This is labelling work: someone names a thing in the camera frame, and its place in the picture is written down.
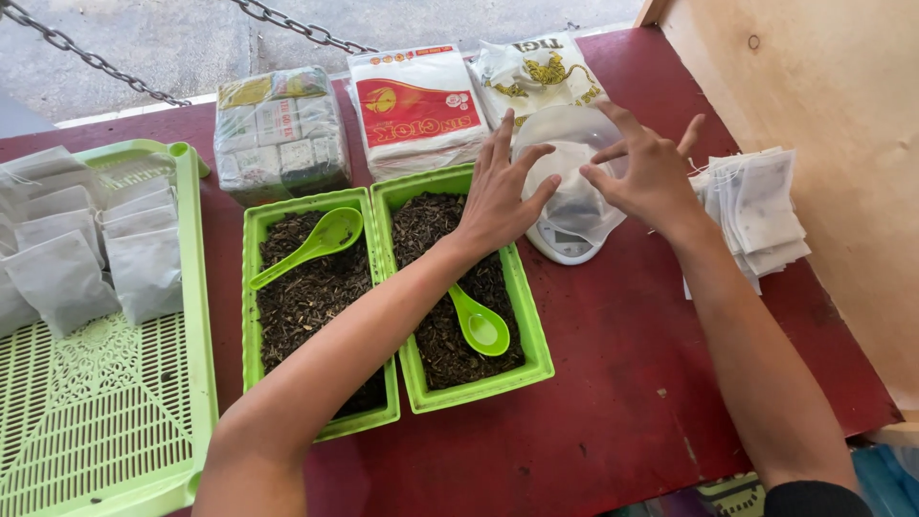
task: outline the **green plastic container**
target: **green plastic container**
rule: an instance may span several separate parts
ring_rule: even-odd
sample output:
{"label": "green plastic container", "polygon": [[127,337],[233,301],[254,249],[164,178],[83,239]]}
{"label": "green plastic container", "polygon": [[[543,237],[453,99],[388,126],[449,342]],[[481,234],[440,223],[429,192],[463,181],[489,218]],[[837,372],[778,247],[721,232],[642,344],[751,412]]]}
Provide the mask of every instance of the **green plastic container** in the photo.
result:
{"label": "green plastic container", "polygon": [[[217,423],[199,199],[209,171],[183,143],[76,157],[113,189],[176,173],[185,313],[139,327],[116,313],[65,339],[41,322],[0,337],[0,515],[164,515],[194,501]],[[134,158],[144,161],[111,169]]]}
{"label": "green plastic container", "polygon": [[[245,211],[243,223],[243,390],[262,380],[262,324],[259,323],[255,291],[249,281],[262,269],[262,254],[258,245],[267,239],[268,227],[284,218],[285,213],[310,211],[328,212],[334,208],[349,207],[360,210],[364,216],[364,238],[367,239],[370,278],[376,285],[384,280],[380,271],[380,244],[377,241],[370,197],[367,189],[339,190],[296,200],[280,201]],[[317,442],[339,436],[366,431],[399,419],[399,391],[396,384],[395,359],[390,357],[383,365],[386,377],[386,407],[372,409],[335,419],[326,424],[316,438]]]}
{"label": "green plastic container", "polygon": [[[379,232],[378,239],[382,246],[384,278],[391,277],[398,270],[392,253],[391,213],[402,208],[406,201],[424,192],[466,194],[469,192],[471,181],[472,165],[461,165],[389,179],[370,186],[370,198],[373,200],[373,213]],[[520,340],[527,362],[510,372],[481,381],[429,391],[413,334],[399,349],[399,360],[402,363],[413,413],[450,408],[544,381],[555,375],[549,345],[546,343],[546,335],[542,333],[539,313],[533,301],[533,293],[529,290],[527,275],[523,271],[516,245],[511,243],[510,246],[503,247],[500,253],[507,293],[510,295],[516,322],[520,327]]]}

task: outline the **red tabletop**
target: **red tabletop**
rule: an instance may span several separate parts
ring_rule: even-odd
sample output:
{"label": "red tabletop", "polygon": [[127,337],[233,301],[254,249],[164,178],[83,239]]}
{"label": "red tabletop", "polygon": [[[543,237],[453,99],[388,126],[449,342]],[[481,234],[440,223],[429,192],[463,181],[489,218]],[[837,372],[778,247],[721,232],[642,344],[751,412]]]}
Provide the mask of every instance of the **red tabletop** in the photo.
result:
{"label": "red tabletop", "polygon": [[[610,97],[664,137],[677,140],[693,115],[709,116],[697,165],[738,151],[659,30],[579,44]],[[339,101],[354,182],[366,186],[356,114],[343,91]],[[213,131],[212,104],[170,109],[0,140],[0,161],[58,144],[77,152],[150,138],[188,142],[213,167]],[[211,175],[201,181],[201,210],[222,413],[243,391],[243,209]],[[400,380],[398,422],[313,447],[304,463],[310,515],[592,515],[751,467],[660,236],[629,219],[580,266],[543,258],[525,238],[517,246],[555,377],[423,415],[410,411]],[[806,261],[762,288],[846,434],[902,419]]]}

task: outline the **red and white packaging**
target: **red and white packaging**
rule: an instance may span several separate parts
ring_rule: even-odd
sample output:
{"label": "red and white packaging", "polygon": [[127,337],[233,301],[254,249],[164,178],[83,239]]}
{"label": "red and white packaging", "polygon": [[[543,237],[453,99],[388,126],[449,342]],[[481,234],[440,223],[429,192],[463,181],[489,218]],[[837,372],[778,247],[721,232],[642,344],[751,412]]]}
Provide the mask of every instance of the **red and white packaging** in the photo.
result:
{"label": "red and white packaging", "polygon": [[488,125],[456,45],[348,58],[376,180],[474,161]]}

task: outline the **concrete floor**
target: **concrete floor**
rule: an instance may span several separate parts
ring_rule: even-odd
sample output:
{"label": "concrete floor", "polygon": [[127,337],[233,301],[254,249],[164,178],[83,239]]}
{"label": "concrete floor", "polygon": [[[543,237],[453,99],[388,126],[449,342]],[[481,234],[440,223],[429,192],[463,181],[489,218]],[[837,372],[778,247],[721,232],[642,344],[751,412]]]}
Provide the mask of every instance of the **concrete floor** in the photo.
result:
{"label": "concrete floor", "polygon": [[[347,69],[346,53],[255,20],[218,0],[17,0],[121,71],[178,98],[271,70],[320,64]],[[641,0],[264,0],[302,23],[381,50],[478,40],[505,42],[564,29],[631,22]],[[49,121],[67,121],[156,101],[44,41],[35,29],[0,19],[0,84]]]}

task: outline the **sleeve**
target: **sleeve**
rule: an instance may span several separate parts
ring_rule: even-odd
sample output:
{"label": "sleeve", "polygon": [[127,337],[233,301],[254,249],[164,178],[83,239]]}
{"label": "sleeve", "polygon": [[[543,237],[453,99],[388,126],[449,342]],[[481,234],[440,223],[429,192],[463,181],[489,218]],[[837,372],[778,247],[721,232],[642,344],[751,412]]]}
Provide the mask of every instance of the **sleeve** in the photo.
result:
{"label": "sleeve", "polygon": [[764,517],[871,517],[852,490],[824,481],[792,481],[769,490]]}

